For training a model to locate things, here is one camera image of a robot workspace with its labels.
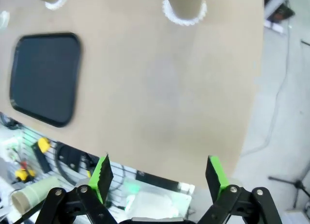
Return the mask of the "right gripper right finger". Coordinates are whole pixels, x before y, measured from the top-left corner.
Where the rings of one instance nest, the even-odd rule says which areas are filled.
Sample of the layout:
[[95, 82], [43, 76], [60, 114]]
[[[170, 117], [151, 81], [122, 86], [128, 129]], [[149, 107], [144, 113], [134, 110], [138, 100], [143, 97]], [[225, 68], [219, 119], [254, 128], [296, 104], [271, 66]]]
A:
[[225, 224], [231, 216], [241, 217], [246, 224], [282, 223], [270, 191], [256, 187], [249, 192], [230, 184], [217, 156], [208, 157], [205, 177], [213, 204], [199, 224]]

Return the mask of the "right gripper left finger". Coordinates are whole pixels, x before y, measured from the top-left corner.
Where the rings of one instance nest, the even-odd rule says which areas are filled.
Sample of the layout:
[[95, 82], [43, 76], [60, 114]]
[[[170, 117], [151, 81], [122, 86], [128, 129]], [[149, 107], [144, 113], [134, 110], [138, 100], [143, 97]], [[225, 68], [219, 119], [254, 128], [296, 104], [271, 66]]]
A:
[[88, 182], [67, 192], [51, 189], [39, 212], [37, 224], [72, 224], [77, 216], [86, 215], [92, 224], [115, 224], [105, 206], [113, 180], [109, 157], [101, 157]]

